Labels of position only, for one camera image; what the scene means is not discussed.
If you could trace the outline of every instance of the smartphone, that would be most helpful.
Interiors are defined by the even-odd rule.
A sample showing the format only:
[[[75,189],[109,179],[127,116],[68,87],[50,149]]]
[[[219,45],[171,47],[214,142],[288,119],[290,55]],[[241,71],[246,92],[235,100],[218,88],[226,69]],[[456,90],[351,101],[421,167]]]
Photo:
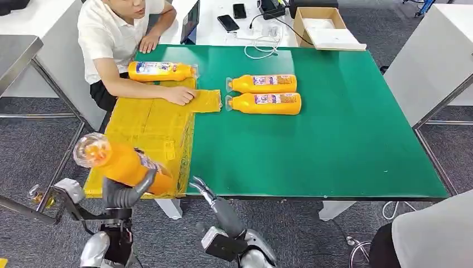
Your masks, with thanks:
[[[233,5],[233,17],[234,18],[247,18],[247,12],[245,10],[245,4],[234,4]]]
[[[232,32],[240,29],[240,27],[238,27],[237,23],[230,17],[230,15],[218,16],[217,20],[220,21],[223,28],[225,28],[227,32]]]

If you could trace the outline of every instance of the yellow packaging bag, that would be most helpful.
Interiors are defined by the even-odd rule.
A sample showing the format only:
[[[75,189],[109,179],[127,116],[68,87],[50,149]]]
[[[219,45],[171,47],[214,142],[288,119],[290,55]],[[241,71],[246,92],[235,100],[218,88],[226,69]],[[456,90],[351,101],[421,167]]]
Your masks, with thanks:
[[[162,81],[160,85],[164,87],[176,87],[183,85],[188,88],[195,88],[195,79],[186,79],[182,82]],[[220,90],[197,90],[197,96],[188,104],[180,106],[170,103],[164,99],[156,99],[154,105],[163,105],[166,109],[176,109],[178,111],[186,110],[191,113],[213,113],[220,112],[222,107]]]
[[[0,268],[5,268],[7,263],[8,263],[7,259],[0,259]]]

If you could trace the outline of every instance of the white paper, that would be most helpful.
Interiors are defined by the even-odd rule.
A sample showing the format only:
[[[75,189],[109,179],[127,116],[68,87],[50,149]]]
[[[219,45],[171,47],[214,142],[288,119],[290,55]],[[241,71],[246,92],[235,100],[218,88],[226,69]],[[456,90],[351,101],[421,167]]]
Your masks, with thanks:
[[[348,29],[306,28],[314,47],[318,49],[366,50]]]
[[[303,18],[302,24],[305,28],[335,29],[334,22],[330,18]]]

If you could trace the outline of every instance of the white cabinet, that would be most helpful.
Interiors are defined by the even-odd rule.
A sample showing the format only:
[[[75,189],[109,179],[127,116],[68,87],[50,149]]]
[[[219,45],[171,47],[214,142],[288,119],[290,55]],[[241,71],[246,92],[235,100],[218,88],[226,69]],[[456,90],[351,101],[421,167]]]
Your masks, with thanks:
[[[473,74],[473,5],[434,4],[384,74],[411,126]],[[473,87],[450,105],[473,106]]]

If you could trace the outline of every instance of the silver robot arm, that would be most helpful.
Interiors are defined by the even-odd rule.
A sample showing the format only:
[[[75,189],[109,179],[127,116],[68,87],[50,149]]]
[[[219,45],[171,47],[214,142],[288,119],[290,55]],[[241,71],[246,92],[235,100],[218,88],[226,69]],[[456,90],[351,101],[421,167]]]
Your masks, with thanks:
[[[132,249],[132,207],[153,184],[156,172],[157,170],[148,170],[144,178],[132,188],[104,178],[102,188],[106,210],[100,215],[91,214],[79,205],[85,198],[85,193],[77,181],[66,178],[52,187],[56,194],[63,197],[72,219],[81,221],[86,231],[92,235],[85,244],[80,267],[101,267],[104,262],[128,267],[137,261]],[[101,223],[100,232],[90,231],[85,224],[89,221]]]
[[[258,232],[245,227],[236,211],[225,199],[216,196],[198,177],[194,176],[190,185],[199,190],[207,200],[221,228],[212,226],[205,233],[201,244],[206,253],[227,261],[236,259],[242,268],[276,267],[276,254],[271,246]]]
[[[100,267],[105,253],[110,246],[110,237],[105,232],[98,232],[89,238],[80,256],[80,267]]]

